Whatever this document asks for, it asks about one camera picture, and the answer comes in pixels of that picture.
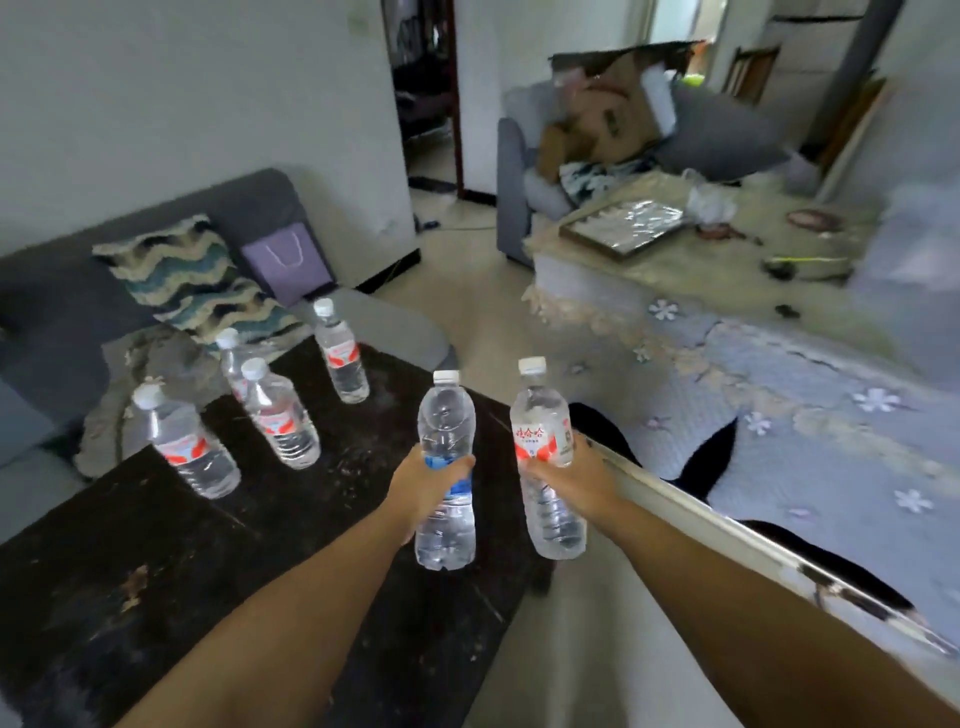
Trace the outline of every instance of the forearm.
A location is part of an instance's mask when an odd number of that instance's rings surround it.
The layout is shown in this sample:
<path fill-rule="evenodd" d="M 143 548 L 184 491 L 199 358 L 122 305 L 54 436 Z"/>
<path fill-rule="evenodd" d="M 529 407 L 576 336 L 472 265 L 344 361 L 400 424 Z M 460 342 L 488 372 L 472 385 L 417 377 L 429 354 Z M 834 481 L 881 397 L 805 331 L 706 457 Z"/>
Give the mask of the forearm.
<path fill-rule="evenodd" d="M 305 724 L 325 704 L 407 527 L 380 508 L 263 587 L 119 726 Z"/>
<path fill-rule="evenodd" d="M 954 711 L 846 624 L 639 506 L 612 503 L 596 525 L 746 728 L 957 724 Z"/>

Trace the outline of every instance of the water bottle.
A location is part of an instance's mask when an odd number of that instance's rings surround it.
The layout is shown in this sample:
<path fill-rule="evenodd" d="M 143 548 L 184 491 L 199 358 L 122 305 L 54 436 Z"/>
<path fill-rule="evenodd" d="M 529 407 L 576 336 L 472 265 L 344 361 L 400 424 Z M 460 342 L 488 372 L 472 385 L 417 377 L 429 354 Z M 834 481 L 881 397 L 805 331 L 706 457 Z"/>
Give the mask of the water bottle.
<path fill-rule="evenodd" d="M 275 375 L 259 357 L 240 367 L 248 382 L 244 407 L 284 465 L 309 468 L 320 457 L 320 437 L 303 408 L 294 383 Z"/>
<path fill-rule="evenodd" d="M 459 372 L 434 372 L 434 387 L 420 403 L 417 430 L 426 464 L 445 468 L 473 450 L 476 411 Z M 476 553 L 472 475 L 456 483 L 417 529 L 417 561 L 428 569 L 461 569 Z"/>
<path fill-rule="evenodd" d="M 347 404 L 365 400 L 370 395 L 370 385 L 353 331 L 346 321 L 341 321 L 337 316 L 330 299 L 317 299 L 313 303 L 313 311 L 320 319 L 315 335 L 324 352 L 326 370 L 330 372 L 333 388 Z"/>
<path fill-rule="evenodd" d="M 220 369 L 233 395 L 243 404 L 247 400 L 248 385 L 240 367 L 250 352 L 240 346 L 240 334 L 236 328 L 225 328 L 217 334 L 216 341 L 220 348 Z"/>
<path fill-rule="evenodd" d="M 133 403 L 147 413 L 147 437 L 198 495 L 223 497 L 240 484 L 236 462 L 204 427 L 197 408 L 168 400 L 159 384 L 141 384 Z"/>
<path fill-rule="evenodd" d="M 573 462 L 570 410 L 560 393 L 546 386 L 546 359 L 520 359 L 523 387 L 510 409 L 517 462 L 538 458 L 565 468 Z M 520 470 L 523 508 L 534 548 L 548 559 L 575 559 L 587 548 L 587 522 L 567 507 L 542 480 Z"/>

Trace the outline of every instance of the floor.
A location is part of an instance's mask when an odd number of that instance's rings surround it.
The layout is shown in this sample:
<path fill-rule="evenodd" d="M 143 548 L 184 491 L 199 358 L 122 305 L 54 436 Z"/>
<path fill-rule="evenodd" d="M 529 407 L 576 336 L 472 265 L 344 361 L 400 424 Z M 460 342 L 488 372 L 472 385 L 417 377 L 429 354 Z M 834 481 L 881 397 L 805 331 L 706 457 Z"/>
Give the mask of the floor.
<path fill-rule="evenodd" d="M 453 195 L 411 195 L 420 219 L 441 226 L 421 234 L 422 263 L 375 295 L 432 318 L 457 350 L 464 384 L 509 403 L 519 386 L 516 361 L 537 353 L 541 324 L 520 299 L 533 273 L 497 251 L 492 207 Z M 671 522 L 683 518 L 635 482 L 625 487 L 637 500 L 656 501 L 651 507 L 665 509 Z M 623 554 L 593 534 L 584 556 L 560 564 L 548 596 L 531 595 L 521 605 L 468 726 L 641 725 L 739 723 Z"/>
<path fill-rule="evenodd" d="M 426 133 L 403 144 L 408 177 L 427 177 L 441 182 L 457 181 L 457 164 L 453 152 L 453 130 Z"/>

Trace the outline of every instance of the throw pillow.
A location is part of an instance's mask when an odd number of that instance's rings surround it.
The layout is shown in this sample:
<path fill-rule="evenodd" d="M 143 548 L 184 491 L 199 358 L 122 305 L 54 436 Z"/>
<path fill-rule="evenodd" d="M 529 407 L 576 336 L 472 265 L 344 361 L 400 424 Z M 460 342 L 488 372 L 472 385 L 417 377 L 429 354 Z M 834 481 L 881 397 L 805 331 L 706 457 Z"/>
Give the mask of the throw pillow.
<path fill-rule="evenodd" d="M 287 334 L 297 338 L 305 331 L 300 319 L 240 275 L 205 215 L 132 240 L 95 245 L 93 254 L 135 301 L 157 309 L 154 318 L 212 350 L 227 327 L 236 328 L 246 342 Z"/>

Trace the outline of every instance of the purple bag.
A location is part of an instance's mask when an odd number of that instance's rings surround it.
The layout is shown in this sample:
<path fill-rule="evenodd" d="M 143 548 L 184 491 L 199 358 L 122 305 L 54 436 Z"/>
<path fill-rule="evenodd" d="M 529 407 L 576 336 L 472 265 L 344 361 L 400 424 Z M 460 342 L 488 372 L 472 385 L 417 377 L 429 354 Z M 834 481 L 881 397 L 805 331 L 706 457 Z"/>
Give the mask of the purple bag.
<path fill-rule="evenodd" d="M 282 306 L 293 305 L 333 281 L 303 223 L 245 245 L 242 253 L 256 272 L 258 282 L 269 288 Z"/>

